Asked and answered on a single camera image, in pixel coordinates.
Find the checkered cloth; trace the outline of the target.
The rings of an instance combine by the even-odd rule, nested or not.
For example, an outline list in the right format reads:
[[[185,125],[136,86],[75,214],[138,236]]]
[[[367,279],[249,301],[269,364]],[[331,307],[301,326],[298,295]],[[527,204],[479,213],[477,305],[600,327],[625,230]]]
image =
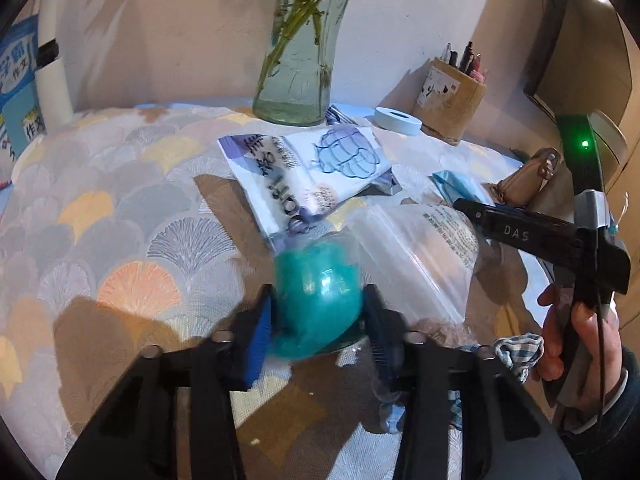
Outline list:
[[[544,338],[534,333],[498,338],[491,345],[500,362],[510,370],[521,385],[544,355]],[[450,426],[461,431],[462,402],[460,390],[449,390]]]

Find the white desk lamp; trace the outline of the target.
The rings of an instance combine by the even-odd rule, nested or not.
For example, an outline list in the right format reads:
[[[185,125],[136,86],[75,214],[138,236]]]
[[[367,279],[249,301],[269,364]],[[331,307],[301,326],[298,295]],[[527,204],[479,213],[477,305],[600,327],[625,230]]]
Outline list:
[[[58,0],[40,0],[35,80],[44,128],[51,134],[74,116],[58,31]]]

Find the wall mounted television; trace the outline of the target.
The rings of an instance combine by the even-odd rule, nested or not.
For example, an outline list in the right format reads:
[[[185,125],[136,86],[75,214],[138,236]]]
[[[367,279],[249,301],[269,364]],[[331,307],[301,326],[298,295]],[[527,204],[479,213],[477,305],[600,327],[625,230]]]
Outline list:
[[[544,0],[524,93],[550,117],[600,112],[621,126],[639,91],[639,47],[610,0]]]

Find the teal ball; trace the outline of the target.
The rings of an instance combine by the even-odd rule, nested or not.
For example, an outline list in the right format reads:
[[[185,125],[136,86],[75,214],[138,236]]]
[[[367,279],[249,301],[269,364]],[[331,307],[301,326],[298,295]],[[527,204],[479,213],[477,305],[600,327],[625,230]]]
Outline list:
[[[274,258],[272,354],[303,360],[361,337],[362,285],[355,256],[352,243],[331,234]]]

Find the white tape roll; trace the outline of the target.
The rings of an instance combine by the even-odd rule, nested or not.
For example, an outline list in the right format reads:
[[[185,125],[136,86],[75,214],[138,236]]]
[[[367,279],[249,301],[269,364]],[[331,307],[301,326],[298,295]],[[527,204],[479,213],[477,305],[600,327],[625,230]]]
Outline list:
[[[373,121],[382,129],[405,136],[417,136],[422,130],[422,122],[419,118],[387,107],[377,107],[374,110]]]

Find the green glass vase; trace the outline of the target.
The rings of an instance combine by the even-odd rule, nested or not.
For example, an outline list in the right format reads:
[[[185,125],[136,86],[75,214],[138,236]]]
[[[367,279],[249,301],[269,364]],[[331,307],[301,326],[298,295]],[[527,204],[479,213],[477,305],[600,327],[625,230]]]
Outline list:
[[[309,21],[286,47],[276,74],[254,96],[253,113],[267,122],[315,126],[330,105],[338,33],[349,0],[322,3],[322,17]]]

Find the round wooden pen holder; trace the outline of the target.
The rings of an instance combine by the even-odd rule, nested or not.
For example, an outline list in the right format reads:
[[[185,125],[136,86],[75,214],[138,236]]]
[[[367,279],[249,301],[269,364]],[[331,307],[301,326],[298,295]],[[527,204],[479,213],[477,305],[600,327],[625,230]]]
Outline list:
[[[422,122],[422,131],[451,145],[458,145],[483,101],[486,84],[434,58],[412,114]]]

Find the patterned tablecloth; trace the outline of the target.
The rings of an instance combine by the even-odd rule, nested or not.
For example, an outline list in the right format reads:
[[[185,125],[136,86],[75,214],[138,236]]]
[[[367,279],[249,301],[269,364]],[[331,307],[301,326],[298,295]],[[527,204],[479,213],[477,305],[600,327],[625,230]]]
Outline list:
[[[1,416],[40,476],[148,344],[196,344],[272,279],[221,153],[280,127],[239,108],[111,108],[35,140],[1,218]],[[364,344],[274,364],[232,398],[252,479],[388,479]]]

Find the blue face mask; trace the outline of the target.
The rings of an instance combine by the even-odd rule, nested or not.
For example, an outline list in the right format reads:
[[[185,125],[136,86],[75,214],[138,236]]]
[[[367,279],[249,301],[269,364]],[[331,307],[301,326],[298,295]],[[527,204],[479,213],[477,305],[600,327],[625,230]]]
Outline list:
[[[483,185],[460,172],[437,171],[431,175],[431,180],[449,205],[453,205],[459,198],[490,206],[495,203]]]

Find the blue white snack bag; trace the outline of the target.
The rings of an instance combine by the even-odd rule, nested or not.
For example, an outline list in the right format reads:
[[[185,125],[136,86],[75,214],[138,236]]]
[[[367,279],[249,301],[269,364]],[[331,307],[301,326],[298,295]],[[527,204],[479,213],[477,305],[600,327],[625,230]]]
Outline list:
[[[232,134],[218,144],[265,238],[306,232],[392,168],[365,126]]]

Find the brown leather pouch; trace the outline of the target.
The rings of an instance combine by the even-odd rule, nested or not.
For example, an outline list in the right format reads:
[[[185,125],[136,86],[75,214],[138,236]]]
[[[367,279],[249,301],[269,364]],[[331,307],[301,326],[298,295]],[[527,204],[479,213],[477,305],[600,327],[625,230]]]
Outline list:
[[[554,176],[561,160],[555,148],[541,148],[519,170],[492,184],[489,192],[498,204],[524,208]]]

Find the pens in holder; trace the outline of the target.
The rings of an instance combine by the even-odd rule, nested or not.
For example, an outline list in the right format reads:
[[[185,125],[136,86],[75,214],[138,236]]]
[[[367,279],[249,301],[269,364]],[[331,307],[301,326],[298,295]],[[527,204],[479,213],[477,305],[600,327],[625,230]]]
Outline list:
[[[486,81],[487,72],[482,71],[482,56],[474,51],[472,40],[466,44],[462,54],[455,51],[451,44],[447,44],[439,59],[481,84]]]

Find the clear zip bag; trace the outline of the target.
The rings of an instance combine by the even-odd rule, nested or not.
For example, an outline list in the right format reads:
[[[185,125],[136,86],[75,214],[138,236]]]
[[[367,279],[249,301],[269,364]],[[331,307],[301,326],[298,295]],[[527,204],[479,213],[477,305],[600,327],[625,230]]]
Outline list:
[[[369,282],[408,323],[465,320],[478,241],[463,214],[442,205],[373,205],[354,211],[342,233]]]

